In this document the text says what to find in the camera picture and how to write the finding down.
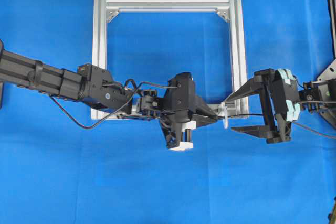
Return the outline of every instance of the blue background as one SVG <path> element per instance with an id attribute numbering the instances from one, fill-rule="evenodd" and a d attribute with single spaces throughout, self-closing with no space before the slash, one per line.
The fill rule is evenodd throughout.
<path id="1" fill-rule="evenodd" d="M 91 62 L 93 0 L 1 0 L 6 49 L 76 70 Z M 248 76 L 289 68 L 301 82 L 332 61 L 327 0 L 243 0 Z M 207 102 L 231 92 L 227 24 L 215 14 L 122 14 L 109 24 L 118 81 L 165 84 L 192 71 Z M 91 124 L 90 110 L 65 106 Z M 257 97 L 250 111 L 259 112 Z M 318 115 L 300 121 L 334 134 Z M 255 125 L 260 118 L 231 120 Z M 194 131 L 195 148 L 167 151 L 156 121 L 77 128 L 50 99 L 5 86 L 0 111 L 0 223 L 327 223 L 336 153 L 293 127 L 292 141 L 223 129 Z"/>

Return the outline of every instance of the cable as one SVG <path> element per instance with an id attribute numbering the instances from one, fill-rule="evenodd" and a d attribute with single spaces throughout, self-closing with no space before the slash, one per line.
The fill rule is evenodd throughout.
<path id="1" fill-rule="evenodd" d="M 296 77 L 296 76 L 294 76 L 294 78 L 295 78 L 295 80 L 296 80 L 296 83 L 300 86 L 300 87 L 302 87 L 303 89 L 304 89 L 304 86 L 302 86 L 300 83 L 299 83 L 299 79 Z"/>
<path id="2" fill-rule="evenodd" d="M 264 116 L 263 114 L 250 113 L 250 114 L 229 115 L 228 118 L 236 118 L 238 116 L 249 116 L 249 115 Z"/>
<path id="3" fill-rule="evenodd" d="M 118 109 L 116 109 L 115 111 L 113 111 L 112 113 L 104 116 L 102 119 L 100 119 L 97 123 L 93 124 L 92 126 L 84 126 L 82 124 L 80 124 L 72 115 L 70 115 L 68 113 L 68 111 L 66 111 L 66 109 L 64 109 L 62 107 L 61 104 L 59 104 L 52 95 L 49 95 L 49 97 L 52 99 L 52 101 L 65 113 L 65 115 L 67 115 L 71 120 L 73 120 L 74 123 L 76 123 L 79 127 L 85 129 L 85 130 L 90 130 L 90 129 L 93 129 L 95 127 L 97 127 L 99 124 L 101 124 L 103 121 L 105 121 L 108 117 L 118 113 L 120 110 L 122 110 L 129 102 L 131 102 L 131 100 L 133 99 L 133 97 L 135 96 L 135 94 L 137 93 L 137 91 L 140 89 L 141 85 L 143 84 L 147 84 L 147 85 L 152 85 L 152 86 L 155 86 L 155 87 L 166 87 L 166 86 L 162 86 L 162 85 L 159 85 L 159 84 L 155 84 L 155 83 L 151 83 L 151 82 L 146 82 L 146 81 L 143 81 L 143 82 L 140 82 L 140 84 L 137 86 L 137 88 L 133 91 L 131 97 L 128 99 L 128 101 L 126 103 L 124 103 L 123 105 L 121 105 Z M 173 89 L 177 89 L 178 87 L 174 87 L 174 86 L 169 86 L 169 88 L 173 88 Z"/>
<path id="4" fill-rule="evenodd" d="M 305 103 L 336 103 L 336 101 L 301 101 L 301 102 L 295 102 L 299 104 L 305 104 Z"/>
<path id="5" fill-rule="evenodd" d="M 297 122 L 292 122 L 292 123 L 295 124 L 295 125 L 297 125 L 297 126 L 299 126 L 299 127 L 301 127 L 301 128 L 304 128 L 304 129 L 306 129 L 306 130 L 308 130 L 308 131 L 311 131 L 311 132 L 313 132 L 313 133 L 315 133 L 315 134 L 318 134 L 318 135 L 320 135 L 320 136 L 325 136 L 325 137 L 327 137 L 327 138 L 336 139 L 336 136 L 331 136 L 331 135 L 323 134 L 323 133 L 321 133 L 321 132 L 318 132 L 318 131 L 316 131 L 316 130 L 313 130 L 312 128 L 307 127 L 307 126 L 302 125 L 302 124 L 297 123 Z"/>
<path id="6" fill-rule="evenodd" d="M 129 82 L 132 83 L 132 85 L 135 89 L 137 88 L 137 85 L 136 85 L 135 81 L 133 79 L 128 79 L 124 84 L 124 89 L 127 88 L 127 85 L 128 85 Z"/>

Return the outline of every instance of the aluminum frame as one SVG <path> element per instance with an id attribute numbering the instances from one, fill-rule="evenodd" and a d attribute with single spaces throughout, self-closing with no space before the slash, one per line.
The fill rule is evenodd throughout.
<path id="1" fill-rule="evenodd" d="M 207 12 L 216 13 L 229 23 L 231 74 L 233 92 L 247 81 L 242 0 L 94 0 L 92 64 L 107 67 L 107 23 L 123 12 Z M 210 104 L 220 113 L 227 107 L 228 115 L 247 114 L 248 98 L 232 103 Z M 107 115 L 91 109 L 91 119 Z M 119 119 L 115 115 L 108 119 Z"/>

